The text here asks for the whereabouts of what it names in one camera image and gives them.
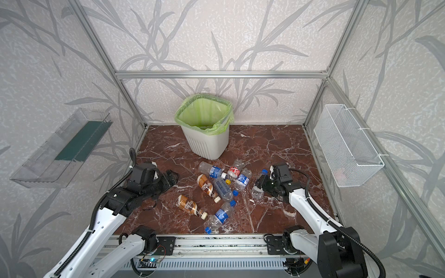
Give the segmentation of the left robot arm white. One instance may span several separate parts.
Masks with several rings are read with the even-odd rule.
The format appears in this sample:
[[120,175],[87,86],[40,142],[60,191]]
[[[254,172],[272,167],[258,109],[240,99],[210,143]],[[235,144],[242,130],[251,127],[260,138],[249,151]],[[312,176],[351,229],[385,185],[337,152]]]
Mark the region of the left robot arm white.
[[134,164],[96,203],[89,226],[67,254],[47,274],[47,278],[109,278],[124,263],[141,253],[157,251],[153,229],[136,228],[115,250],[98,263],[95,258],[115,230],[149,198],[157,199],[175,186],[179,174],[161,172],[156,163]]

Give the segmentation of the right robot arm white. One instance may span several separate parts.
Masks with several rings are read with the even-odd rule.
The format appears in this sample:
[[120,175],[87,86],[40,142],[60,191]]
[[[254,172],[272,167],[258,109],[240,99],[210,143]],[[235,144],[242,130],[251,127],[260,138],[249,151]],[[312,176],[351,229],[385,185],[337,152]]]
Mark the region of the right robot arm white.
[[287,163],[275,164],[262,170],[255,185],[291,205],[304,218],[313,233],[305,228],[291,227],[283,232],[283,248],[288,254],[305,254],[316,263],[324,278],[366,278],[365,256],[377,265],[379,277],[387,275],[380,259],[361,241],[356,230],[343,227],[314,200],[309,193],[310,178],[303,173],[306,184],[294,181],[295,169]]

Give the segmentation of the Pepsi bottle blue cap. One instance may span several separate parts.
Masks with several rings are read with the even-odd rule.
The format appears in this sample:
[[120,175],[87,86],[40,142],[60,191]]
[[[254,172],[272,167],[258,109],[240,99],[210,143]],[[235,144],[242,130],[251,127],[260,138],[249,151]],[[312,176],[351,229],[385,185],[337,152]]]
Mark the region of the Pepsi bottle blue cap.
[[260,200],[264,196],[264,190],[262,189],[262,184],[267,177],[268,177],[268,171],[266,169],[263,169],[258,179],[256,179],[253,188],[251,189],[252,198]]

